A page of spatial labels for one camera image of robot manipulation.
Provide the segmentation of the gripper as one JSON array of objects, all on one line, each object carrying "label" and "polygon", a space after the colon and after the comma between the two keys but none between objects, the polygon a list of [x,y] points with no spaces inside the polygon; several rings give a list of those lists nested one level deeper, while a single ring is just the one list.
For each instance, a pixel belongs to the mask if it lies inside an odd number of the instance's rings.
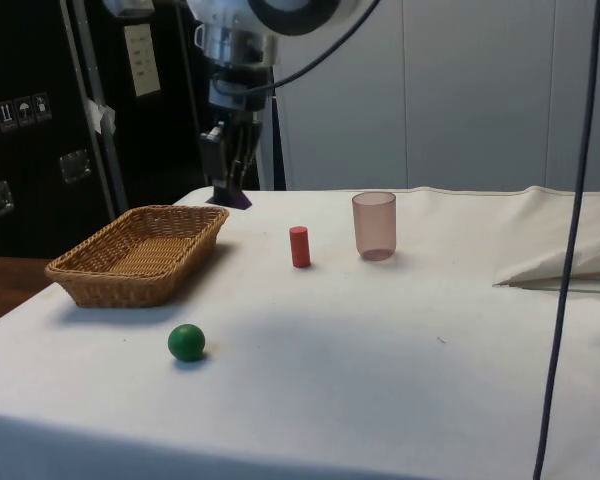
[{"label": "gripper", "polygon": [[[230,112],[259,112],[267,103],[267,92],[245,93],[264,87],[273,79],[272,69],[229,68],[214,65],[209,79],[208,103],[211,108]],[[204,174],[214,188],[227,187],[225,123],[218,121],[200,134]],[[261,136],[261,122],[253,115],[235,117],[229,129],[228,189],[243,190],[247,173],[255,163]]]}]

